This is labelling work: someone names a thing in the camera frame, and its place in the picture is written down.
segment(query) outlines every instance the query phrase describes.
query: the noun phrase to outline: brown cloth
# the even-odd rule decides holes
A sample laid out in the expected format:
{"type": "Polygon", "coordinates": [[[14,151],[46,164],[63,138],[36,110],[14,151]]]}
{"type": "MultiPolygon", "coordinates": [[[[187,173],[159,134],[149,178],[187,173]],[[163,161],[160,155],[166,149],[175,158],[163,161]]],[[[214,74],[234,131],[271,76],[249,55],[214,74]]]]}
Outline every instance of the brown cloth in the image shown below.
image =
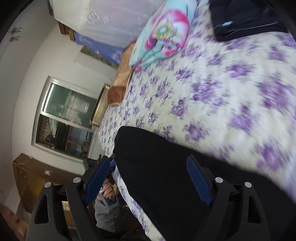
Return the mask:
{"type": "Polygon", "coordinates": [[[115,79],[108,91],[108,106],[119,105],[124,99],[129,80],[133,76],[133,69],[128,64],[134,46],[135,42],[131,43],[121,55],[115,79]]]}

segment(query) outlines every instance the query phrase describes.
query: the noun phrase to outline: hand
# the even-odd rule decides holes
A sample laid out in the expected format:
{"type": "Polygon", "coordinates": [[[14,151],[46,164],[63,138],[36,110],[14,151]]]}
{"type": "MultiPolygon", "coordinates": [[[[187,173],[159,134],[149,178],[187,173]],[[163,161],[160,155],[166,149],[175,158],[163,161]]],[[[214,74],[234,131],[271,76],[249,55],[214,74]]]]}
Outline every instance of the hand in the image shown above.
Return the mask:
{"type": "Polygon", "coordinates": [[[111,198],[115,196],[115,192],[113,191],[113,184],[114,180],[113,179],[108,179],[106,178],[103,184],[103,197],[105,198],[111,198]]]}

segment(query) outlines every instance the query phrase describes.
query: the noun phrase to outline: gray sleeve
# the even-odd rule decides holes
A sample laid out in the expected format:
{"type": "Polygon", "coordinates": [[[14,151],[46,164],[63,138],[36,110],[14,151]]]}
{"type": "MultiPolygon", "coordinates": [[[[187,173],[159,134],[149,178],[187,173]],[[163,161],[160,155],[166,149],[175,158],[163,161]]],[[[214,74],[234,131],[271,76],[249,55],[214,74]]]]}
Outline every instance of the gray sleeve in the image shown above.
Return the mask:
{"type": "Polygon", "coordinates": [[[101,201],[96,199],[94,208],[97,227],[112,233],[121,231],[122,217],[117,197],[116,203],[110,206],[105,206],[101,201]]]}

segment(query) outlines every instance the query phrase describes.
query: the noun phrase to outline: green window pane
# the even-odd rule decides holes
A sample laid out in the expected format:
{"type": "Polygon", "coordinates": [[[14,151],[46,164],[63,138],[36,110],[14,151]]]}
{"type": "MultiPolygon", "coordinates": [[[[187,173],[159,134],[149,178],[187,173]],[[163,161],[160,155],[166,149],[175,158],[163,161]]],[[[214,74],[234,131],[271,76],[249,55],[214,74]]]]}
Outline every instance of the green window pane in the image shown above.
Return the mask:
{"type": "Polygon", "coordinates": [[[91,128],[89,120],[95,105],[96,99],[52,83],[44,103],[43,111],[64,120],[91,128]]]}

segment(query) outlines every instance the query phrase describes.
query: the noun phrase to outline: folded black garment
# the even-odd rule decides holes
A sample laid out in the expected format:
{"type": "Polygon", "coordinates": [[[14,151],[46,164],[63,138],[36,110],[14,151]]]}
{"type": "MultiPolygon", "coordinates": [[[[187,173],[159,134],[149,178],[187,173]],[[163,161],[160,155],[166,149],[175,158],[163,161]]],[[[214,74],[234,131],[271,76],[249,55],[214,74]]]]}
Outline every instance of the folded black garment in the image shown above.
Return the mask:
{"type": "Polygon", "coordinates": [[[135,127],[124,126],[118,130],[113,152],[129,194],[167,241],[191,241],[209,210],[187,172],[189,155],[194,155],[202,167],[228,183],[252,183],[264,209],[271,240],[296,240],[296,205],[261,175],[135,127]]]}
{"type": "Polygon", "coordinates": [[[219,42],[266,32],[288,32],[264,0],[210,0],[214,34],[219,42]]]}

